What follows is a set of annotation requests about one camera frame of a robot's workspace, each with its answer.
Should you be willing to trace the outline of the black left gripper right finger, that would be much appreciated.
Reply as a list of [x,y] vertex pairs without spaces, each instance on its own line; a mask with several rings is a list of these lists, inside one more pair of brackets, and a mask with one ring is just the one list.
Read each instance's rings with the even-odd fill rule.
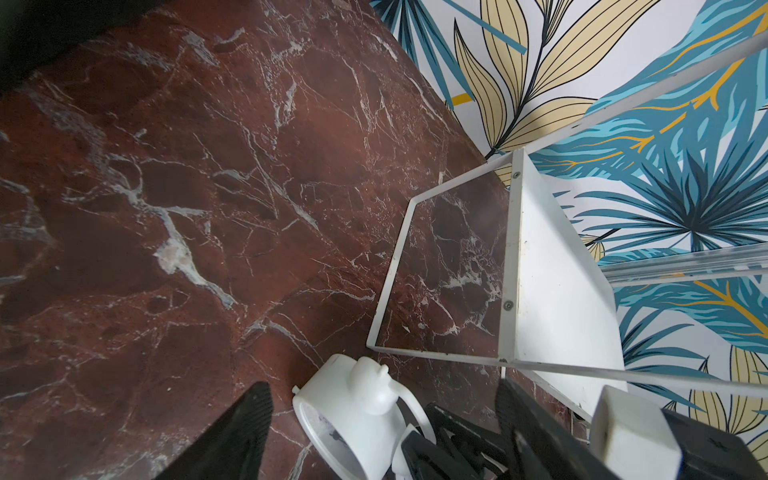
[[600,460],[517,383],[502,379],[495,411],[508,461],[507,479],[614,479]]

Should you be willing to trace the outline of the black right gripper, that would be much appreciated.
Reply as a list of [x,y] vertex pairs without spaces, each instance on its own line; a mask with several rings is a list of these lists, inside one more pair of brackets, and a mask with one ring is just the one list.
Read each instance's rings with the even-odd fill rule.
[[682,451],[678,479],[766,479],[767,474],[736,435],[670,410],[662,413]]

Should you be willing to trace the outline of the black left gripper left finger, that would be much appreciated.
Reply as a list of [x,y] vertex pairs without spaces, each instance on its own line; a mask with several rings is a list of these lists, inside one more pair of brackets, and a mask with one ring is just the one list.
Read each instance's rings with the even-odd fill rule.
[[159,479],[256,479],[274,407],[270,385],[254,383]]

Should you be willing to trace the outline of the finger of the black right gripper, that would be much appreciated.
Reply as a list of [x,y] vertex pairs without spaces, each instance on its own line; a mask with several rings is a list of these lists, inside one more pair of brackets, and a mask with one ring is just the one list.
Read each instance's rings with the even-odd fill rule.
[[406,434],[400,451],[412,479],[480,478],[468,462],[452,456],[416,431]]
[[507,464],[507,455],[500,434],[430,403],[425,407],[433,427],[437,445],[456,460],[468,465]]

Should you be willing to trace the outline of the white plastic twin-bell clock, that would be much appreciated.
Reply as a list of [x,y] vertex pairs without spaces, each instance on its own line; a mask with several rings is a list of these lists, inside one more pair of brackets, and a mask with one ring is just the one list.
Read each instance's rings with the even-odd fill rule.
[[387,366],[335,354],[302,387],[293,409],[304,432],[342,479],[407,477],[401,444],[411,433],[435,444],[428,416]]

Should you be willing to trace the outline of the white two-tier shelf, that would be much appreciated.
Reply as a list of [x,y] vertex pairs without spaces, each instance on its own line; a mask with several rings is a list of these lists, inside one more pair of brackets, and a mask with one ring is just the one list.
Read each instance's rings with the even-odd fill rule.
[[[627,371],[613,289],[545,185],[530,156],[552,144],[641,106],[767,46],[759,34],[672,74],[584,119],[411,198],[367,339],[378,352],[516,369],[590,419],[604,385],[629,382],[766,397],[761,384],[712,377]],[[497,354],[494,357],[403,350],[377,343],[416,207],[497,167],[509,164],[508,220]]]

